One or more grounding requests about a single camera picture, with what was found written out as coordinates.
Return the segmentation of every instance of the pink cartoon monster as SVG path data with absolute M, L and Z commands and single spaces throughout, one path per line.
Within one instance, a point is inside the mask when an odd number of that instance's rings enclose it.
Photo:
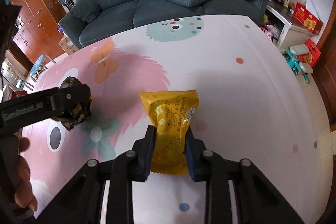
M 85 47 L 40 76 L 35 90 L 60 87 L 68 76 L 91 89 L 92 117 L 68 132 L 51 119 L 24 128 L 31 140 L 25 152 L 31 168 L 38 216 L 50 200 L 90 158 L 116 157 L 118 136 L 146 116 L 139 92 L 167 90 L 163 67 L 148 57 L 127 54 L 112 37 Z

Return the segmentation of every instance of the finger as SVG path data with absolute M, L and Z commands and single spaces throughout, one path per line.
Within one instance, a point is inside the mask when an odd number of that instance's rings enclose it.
M 21 208 L 25 208 L 32 200 L 32 198 L 33 198 L 33 192 L 32 192 L 32 185 L 30 184 L 30 182 L 29 181 L 21 182 L 14 195 L 16 204 Z
M 17 165 L 17 172 L 19 177 L 21 178 L 22 181 L 29 181 L 30 180 L 30 168 L 23 157 L 19 157 L 19 162 Z
M 33 198 L 28 204 L 28 208 L 31 209 L 33 212 L 37 211 L 37 200 L 36 197 L 33 195 Z
M 19 147 L 19 151 L 24 152 L 26 151 L 30 146 L 30 140 L 29 138 L 23 137 L 20 139 L 20 147 Z

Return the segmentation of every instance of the cartoon character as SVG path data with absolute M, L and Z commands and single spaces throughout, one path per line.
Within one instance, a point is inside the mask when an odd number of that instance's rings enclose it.
M 148 25 L 146 34 L 154 41 L 181 41 L 198 35 L 203 29 L 201 17 L 175 18 Z
M 33 191 L 41 200 L 35 216 L 87 160 L 116 157 L 118 136 L 146 117 L 139 97 L 141 90 L 167 90 L 169 84 L 160 64 L 149 57 L 118 50 L 113 47 L 112 38 L 85 47 L 49 68 L 36 89 L 59 87 L 68 76 L 90 87 L 92 120 L 70 132 L 51 119 L 24 128 L 23 136 L 31 140 L 24 157 L 32 180 L 37 182 Z

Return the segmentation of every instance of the yellow snack package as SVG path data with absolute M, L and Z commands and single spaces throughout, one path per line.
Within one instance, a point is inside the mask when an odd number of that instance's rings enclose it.
M 151 171 L 169 175 L 187 174 L 182 153 L 185 134 L 199 104 L 196 90 L 140 91 L 140 98 L 157 129 Z

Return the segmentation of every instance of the floor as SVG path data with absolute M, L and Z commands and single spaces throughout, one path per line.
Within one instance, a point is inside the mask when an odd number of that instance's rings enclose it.
M 57 57 L 55 61 L 59 62 L 67 56 L 68 55 L 64 53 L 61 56 Z M 46 66 L 49 68 L 52 65 L 54 65 L 54 63 L 50 62 Z M 315 223 L 323 214 L 329 198 L 330 185 L 333 174 L 333 169 L 330 168 L 330 166 L 333 166 L 333 155 L 336 154 L 336 131 L 334 131 L 332 134 L 330 132 L 327 112 L 325 110 L 322 97 L 315 84 L 314 79 L 310 75 L 310 84 L 305 83 L 302 75 L 298 75 L 297 79 L 301 85 L 302 92 L 306 98 L 307 106 L 310 110 L 322 163 L 321 185 L 319 194 L 320 212 L 316 212 L 316 219 L 314 219 L 313 222 Z M 33 85 L 35 84 L 29 76 L 27 77 L 26 81 L 32 83 Z M 26 87 L 24 87 L 24 90 L 26 90 L 28 93 L 32 92 Z

